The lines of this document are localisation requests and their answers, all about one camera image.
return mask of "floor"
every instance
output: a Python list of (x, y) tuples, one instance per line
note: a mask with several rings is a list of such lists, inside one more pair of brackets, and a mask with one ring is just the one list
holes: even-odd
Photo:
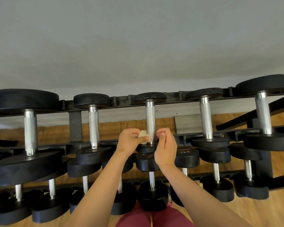
[[(212, 115), (213, 127), (216, 124), (221, 124), (226, 122), (232, 118), (241, 115), (241, 113), (233, 113), (233, 114), (219, 114)], [(284, 125), (284, 113), (272, 116), (272, 125)], [(119, 133), (124, 128), (128, 127), (137, 127), (139, 129), (146, 129), (146, 121), (145, 120), (135, 120), (135, 121), (122, 121), (122, 122), (108, 122), (101, 123), (99, 125), (100, 130), (100, 138), (102, 140), (105, 139), (115, 139), (118, 137)], [(169, 127), (173, 133), (175, 133), (175, 122), (174, 118), (164, 118), (164, 119), (156, 119), (156, 127)], [(83, 139), (84, 141), (89, 140), (89, 128), (88, 124), (83, 124)], [(56, 126), (56, 127), (39, 127), (38, 128), (38, 139), (39, 145), (42, 144), (51, 144), (51, 143), (65, 143), (68, 142), (69, 137), (69, 127), (68, 126)], [(19, 145), (23, 145), (23, 129), (14, 129), (14, 130), (0, 130), (0, 139), (6, 140), (19, 140)], [(272, 152), (272, 160), (273, 160), (273, 174), (274, 177), (284, 175), (284, 152)], [(220, 170), (237, 170), (243, 169), (243, 161), (232, 158), (232, 161), (227, 164), (221, 164)], [(93, 175), (90, 175), (90, 181), (93, 181), (100, 174), (101, 170), (96, 172)], [(200, 160), (200, 165), (196, 168), (189, 169), (188, 173), (194, 172), (212, 172), (212, 164), (204, 162)], [(162, 175), (160, 171), (155, 172), (155, 175)], [(135, 177), (148, 177), (148, 173), (140, 172), (139, 170), (134, 168), (123, 174), (122, 178), (135, 178)], [(81, 178), (69, 178), (67, 175), (63, 175), (57, 178), (57, 183), (74, 183), (82, 181)], [(46, 185), (47, 182), (38, 183), (39, 185)], [(37, 185), (37, 183), (26, 183), (24, 186), (32, 186)], [(253, 200), (250, 198), (238, 198), (235, 196), (235, 200), (225, 203), (226, 206), (230, 207), (236, 213), (238, 213), (241, 217), (243, 217), (246, 221), (248, 221), (253, 226), (284, 226), (284, 189), (272, 191), (269, 194), (269, 198), (266, 200)], [(182, 208), (176, 204), (174, 207), (184, 213), (187, 217), (188, 214), (185, 208)], [(57, 218), (48, 223), (44, 224), (36, 224), (33, 223), (31, 217), (26, 218), (16, 224), (10, 225), (13, 227), (21, 227), (21, 226), (62, 226), (69, 217), (69, 212), (65, 213), (63, 216)], [(114, 226), (119, 216), (111, 216), (109, 226)]]

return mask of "pink pants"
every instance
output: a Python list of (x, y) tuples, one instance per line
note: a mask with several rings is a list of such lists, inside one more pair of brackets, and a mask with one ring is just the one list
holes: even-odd
[[(153, 227), (193, 227), (195, 226), (179, 210), (168, 203), (166, 209), (152, 212)], [(134, 209), (124, 214), (116, 224), (116, 227), (151, 227), (150, 212), (144, 211), (140, 204), (136, 203)]]

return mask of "person's right hand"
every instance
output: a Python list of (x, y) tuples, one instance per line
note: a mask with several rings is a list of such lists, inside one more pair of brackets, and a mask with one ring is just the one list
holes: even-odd
[(178, 146), (173, 134), (169, 128), (161, 128), (157, 130), (157, 137), (159, 143), (155, 151), (156, 163), (159, 168), (168, 165), (174, 166)]

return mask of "dumbbell rack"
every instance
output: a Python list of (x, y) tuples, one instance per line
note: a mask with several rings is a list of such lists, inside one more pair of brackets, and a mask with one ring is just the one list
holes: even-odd
[[(185, 96), (190, 91), (179, 91), (179, 92), (171, 92), (165, 93), (167, 96), (166, 102), (156, 103), (159, 104), (173, 104), (173, 103), (189, 103), (189, 102), (198, 102), (198, 100), (186, 100)], [(283, 92), (276, 92), (269, 94), (269, 96), (284, 96)], [(144, 105), (134, 105), (131, 99), (134, 95), (128, 96), (113, 96), (110, 97), (110, 107), (99, 108), (99, 110), (112, 109), (112, 108), (124, 108), (124, 107), (143, 107)], [(224, 100), (224, 99), (241, 99), (241, 98), (252, 98), (252, 96), (238, 96), (236, 95), (235, 87), (228, 87), (223, 89), (223, 95), (221, 97), (210, 99), (211, 100)], [(284, 97), (278, 99), (269, 104), (270, 114), (275, 115), (281, 112), (284, 112)], [(73, 105), (73, 100), (61, 100), (59, 104), (57, 104), (57, 111), (49, 112), (49, 113), (60, 113), (60, 112), (68, 112), (69, 113), (69, 123), (70, 123), (70, 138), (69, 143), (60, 143), (60, 144), (51, 144), (51, 145), (40, 145), (39, 148), (46, 149), (47, 147), (59, 147), (65, 150), (65, 154), (75, 153), (73, 150), (78, 150), (84, 146), (88, 146), (89, 142), (82, 141), (82, 120), (81, 120), (81, 111), (86, 111), (88, 109), (77, 109)], [(9, 116), (19, 116), (19, 114), (4, 114), (0, 113), (0, 117), (9, 117)], [(238, 118), (235, 118), (231, 121), (228, 121), (224, 124), (218, 125), (218, 131), (215, 131), (215, 135), (220, 135), (223, 137), (227, 137), (230, 141), (241, 141), (241, 136), (245, 133), (256, 133), (259, 132), (259, 129), (254, 127), (256, 123), (257, 113), (256, 111), (251, 111), (246, 113)], [(247, 129), (238, 129), (238, 130), (225, 130), (227, 128), (236, 128), (241, 126), (242, 124), (247, 124)], [(277, 133), (284, 133), (284, 126), (275, 126), (273, 127), (274, 131)], [(193, 137), (199, 137), (202, 133), (188, 133), (188, 134), (175, 134), (174, 137), (177, 141), (178, 145), (190, 145), (189, 139)], [(103, 140), (101, 144), (117, 144), (117, 140)], [(1, 148), (0, 151), (10, 150), (14, 154), (21, 152), (23, 147), (4, 147)], [(271, 164), (271, 156), (270, 152), (267, 151), (263, 160), (254, 161), (254, 173), (258, 176), (264, 177), (267, 179), (267, 184), (270, 190), (283, 189), (284, 188), (284, 176), (273, 178), (272, 175), (272, 164)], [(220, 172), (220, 176), (222, 178), (231, 178), (233, 175), (237, 173), (244, 172), (244, 170), (234, 170), (234, 171), (222, 171)], [(209, 173), (198, 173), (198, 174), (188, 174), (193, 180), (200, 180), (201, 178), (207, 176)], [(156, 180), (167, 182), (167, 179), (164, 176), (156, 177)], [(135, 178), (135, 179), (124, 179), (124, 182), (133, 183), (134, 185), (139, 185), (146, 181), (144, 178)], [(57, 185), (57, 188), (79, 188), (81, 187), (81, 183), (71, 183), (71, 184), (63, 184)], [(48, 187), (36, 186), (36, 187), (27, 187), (25, 190), (32, 189), (44, 189), (47, 190)]]

